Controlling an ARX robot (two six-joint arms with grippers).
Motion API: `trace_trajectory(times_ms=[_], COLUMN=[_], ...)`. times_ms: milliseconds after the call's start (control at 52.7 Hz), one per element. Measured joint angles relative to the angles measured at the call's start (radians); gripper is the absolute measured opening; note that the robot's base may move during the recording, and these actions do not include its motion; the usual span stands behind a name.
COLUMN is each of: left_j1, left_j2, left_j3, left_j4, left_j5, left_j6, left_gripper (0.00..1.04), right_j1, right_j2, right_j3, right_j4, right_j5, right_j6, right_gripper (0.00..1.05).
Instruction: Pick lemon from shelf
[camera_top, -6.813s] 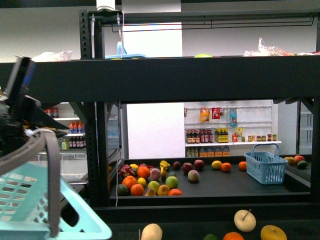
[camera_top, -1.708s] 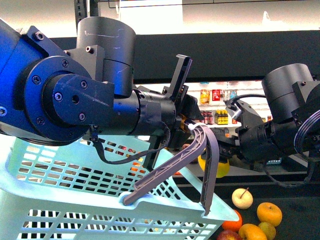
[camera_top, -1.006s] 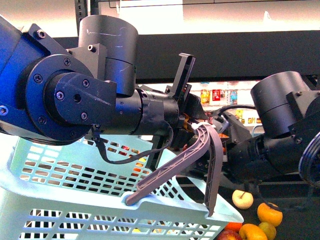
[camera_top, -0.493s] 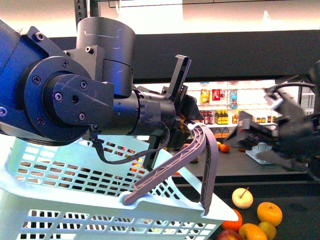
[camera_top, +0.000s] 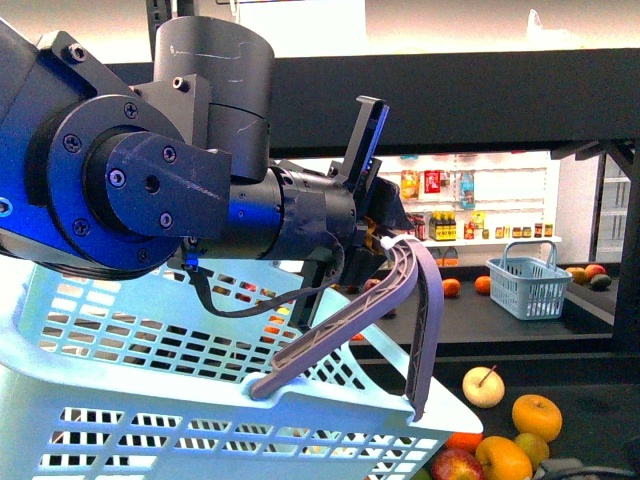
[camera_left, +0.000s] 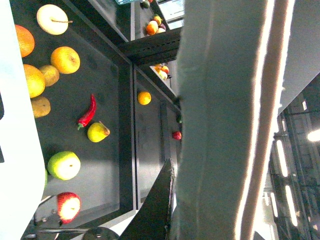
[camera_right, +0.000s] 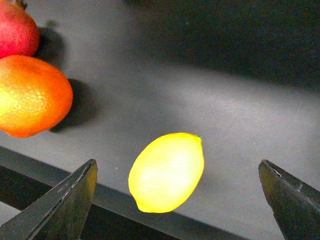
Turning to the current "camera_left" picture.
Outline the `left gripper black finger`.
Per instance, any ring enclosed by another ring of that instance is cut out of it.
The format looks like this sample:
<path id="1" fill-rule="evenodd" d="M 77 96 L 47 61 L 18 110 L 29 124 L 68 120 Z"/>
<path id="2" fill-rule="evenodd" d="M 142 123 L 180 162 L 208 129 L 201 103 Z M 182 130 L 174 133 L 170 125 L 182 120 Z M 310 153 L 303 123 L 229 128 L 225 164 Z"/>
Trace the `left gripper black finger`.
<path id="1" fill-rule="evenodd" d="M 121 240 L 168 240 L 174 204 L 175 169 L 165 160 L 141 208 L 120 235 Z"/>

